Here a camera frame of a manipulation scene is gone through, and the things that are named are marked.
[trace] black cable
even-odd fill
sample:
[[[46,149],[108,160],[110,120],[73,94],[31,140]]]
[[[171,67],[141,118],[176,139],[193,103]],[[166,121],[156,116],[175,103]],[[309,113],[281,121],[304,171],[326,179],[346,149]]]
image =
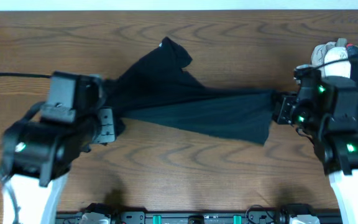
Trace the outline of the black cable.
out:
[[[0,72],[0,77],[24,77],[24,78],[51,78],[51,75],[37,75],[26,73]]]
[[[320,128],[317,132],[317,138],[321,141],[321,139],[323,138],[323,131],[324,131],[324,127],[325,127],[325,123],[328,119],[331,118],[331,115],[329,113],[325,113],[323,115],[323,117],[321,118],[321,125]]]
[[[335,61],[332,61],[332,62],[328,62],[328,63],[324,63],[322,65],[319,65],[317,67],[311,67],[310,70],[317,70],[317,69],[320,69],[320,68],[323,68],[327,65],[330,65],[330,64],[334,64],[334,63],[338,63],[338,62],[358,62],[358,58],[344,58],[344,59],[339,59],[339,60],[335,60]]]
[[[271,216],[271,214],[269,214],[269,213],[267,212],[267,210],[265,209],[265,207],[263,207],[263,206],[261,206],[261,205],[251,205],[251,206],[247,209],[247,211],[246,211],[246,219],[248,219],[248,222],[250,222],[251,224],[256,224],[256,223],[254,223],[252,220],[250,220],[250,219],[248,218],[248,212],[249,212],[249,210],[250,210],[251,208],[254,208],[254,207],[260,207],[260,208],[262,208],[263,211],[265,211],[265,213],[267,214],[267,216],[273,220],[273,222],[270,222],[270,223],[274,223],[274,220],[275,220],[274,217]]]
[[[308,138],[309,141],[310,141],[312,144],[314,144],[313,139],[312,139],[311,137],[309,137],[309,136],[307,136],[307,135],[305,135],[305,134],[300,133],[300,131],[303,132],[303,129],[302,129],[302,128],[297,127],[297,128],[295,129],[295,131],[296,131],[296,133],[298,133],[299,136]]]
[[[23,116],[23,121],[30,121],[40,110],[42,105],[44,105],[45,102],[41,101],[38,103],[35,103],[31,106],[31,108],[26,112],[26,114]]]

